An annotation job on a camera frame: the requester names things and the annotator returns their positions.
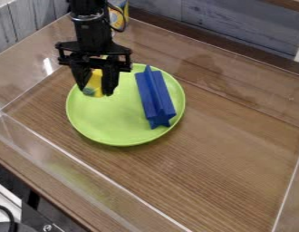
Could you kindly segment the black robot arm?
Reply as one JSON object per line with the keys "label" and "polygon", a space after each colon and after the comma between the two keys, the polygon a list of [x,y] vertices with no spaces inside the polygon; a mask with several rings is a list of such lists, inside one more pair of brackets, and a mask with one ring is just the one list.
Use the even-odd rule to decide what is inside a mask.
{"label": "black robot arm", "polygon": [[88,84],[94,71],[102,71],[99,92],[112,96],[120,82],[120,73],[132,71],[132,50],[115,43],[112,32],[123,29],[111,25],[111,12],[118,7],[108,0],[71,0],[71,17],[76,40],[58,42],[59,64],[72,70],[83,93],[94,94]]}

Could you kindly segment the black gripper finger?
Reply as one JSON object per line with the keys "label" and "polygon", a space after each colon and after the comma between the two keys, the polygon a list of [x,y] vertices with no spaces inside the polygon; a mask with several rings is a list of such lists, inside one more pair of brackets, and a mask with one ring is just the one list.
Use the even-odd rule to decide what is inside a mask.
{"label": "black gripper finger", "polygon": [[79,89],[83,91],[92,76],[92,69],[87,63],[76,62],[71,62],[71,69]]}
{"label": "black gripper finger", "polygon": [[112,63],[107,63],[103,67],[102,90],[103,94],[112,96],[119,85],[120,70]]}

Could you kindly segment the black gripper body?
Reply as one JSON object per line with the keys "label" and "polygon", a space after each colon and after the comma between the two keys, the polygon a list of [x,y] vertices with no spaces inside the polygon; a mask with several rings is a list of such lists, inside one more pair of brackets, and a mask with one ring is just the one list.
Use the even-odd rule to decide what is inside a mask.
{"label": "black gripper body", "polygon": [[110,16],[107,14],[71,14],[71,17],[76,40],[56,43],[59,63],[99,69],[114,65],[120,72],[130,72],[132,50],[114,42]]}

